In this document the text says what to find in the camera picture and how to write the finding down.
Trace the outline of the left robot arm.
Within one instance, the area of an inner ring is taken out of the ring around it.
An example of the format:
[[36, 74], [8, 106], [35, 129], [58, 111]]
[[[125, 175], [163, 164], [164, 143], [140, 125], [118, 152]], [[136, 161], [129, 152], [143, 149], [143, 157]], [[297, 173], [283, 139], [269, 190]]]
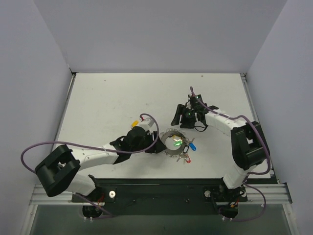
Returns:
[[69, 148], [59, 145], [35, 168], [47, 196], [54, 197], [64, 191], [77, 192], [89, 201], [100, 197], [96, 179], [78, 172], [98, 165], [115, 165], [130, 158], [134, 152], [158, 154], [166, 149], [157, 131], [135, 127], [127, 135], [99, 149]]

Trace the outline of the black key tag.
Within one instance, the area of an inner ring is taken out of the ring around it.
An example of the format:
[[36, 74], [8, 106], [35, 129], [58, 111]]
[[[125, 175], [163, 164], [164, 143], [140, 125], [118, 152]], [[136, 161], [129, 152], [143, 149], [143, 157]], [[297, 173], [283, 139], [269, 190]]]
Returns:
[[185, 145], [182, 152], [185, 154], [188, 152], [188, 150], [189, 150], [189, 146]]

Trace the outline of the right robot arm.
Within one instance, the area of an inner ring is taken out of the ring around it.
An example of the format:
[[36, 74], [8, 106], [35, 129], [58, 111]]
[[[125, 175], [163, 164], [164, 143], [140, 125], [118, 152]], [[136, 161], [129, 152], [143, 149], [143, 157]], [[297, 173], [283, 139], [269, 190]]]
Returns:
[[178, 104], [171, 125], [180, 125], [181, 129], [195, 129], [196, 122], [201, 122], [205, 128], [214, 127], [230, 137], [234, 164], [223, 176], [223, 182], [228, 189], [240, 187], [250, 174], [262, 175], [262, 172], [253, 172], [256, 166], [269, 157], [260, 123], [233, 119], [216, 106], [209, 108], [207, 110], [197, 106], [192, 109]]

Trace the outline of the metal disc keyring holder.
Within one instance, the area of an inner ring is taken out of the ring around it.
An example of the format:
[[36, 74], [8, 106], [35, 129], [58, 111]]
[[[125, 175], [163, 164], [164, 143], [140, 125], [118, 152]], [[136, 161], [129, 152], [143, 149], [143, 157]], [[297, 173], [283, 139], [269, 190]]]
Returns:
[[[163, 152], [169, 157], [182, 157], [184, 155], [183, 148], [189, 144], [189, 139], [185, 136], [184, 132], [178, 129], [169, 128], [160, 134], [160, 140], [166, 145], [166, 150]], [[181, 146], [174, 146], [174, 142], [182, 140]]]

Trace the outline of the yellow tag key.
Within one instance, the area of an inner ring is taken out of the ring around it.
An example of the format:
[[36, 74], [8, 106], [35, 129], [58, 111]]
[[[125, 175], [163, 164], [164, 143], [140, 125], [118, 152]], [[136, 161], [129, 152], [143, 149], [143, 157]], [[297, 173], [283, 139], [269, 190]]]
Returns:
[[139, 124], [138, 120], [135, 120], [132, 124], [131, 124], [131, 128], [134, 128], [135, 126], [137, 126]]

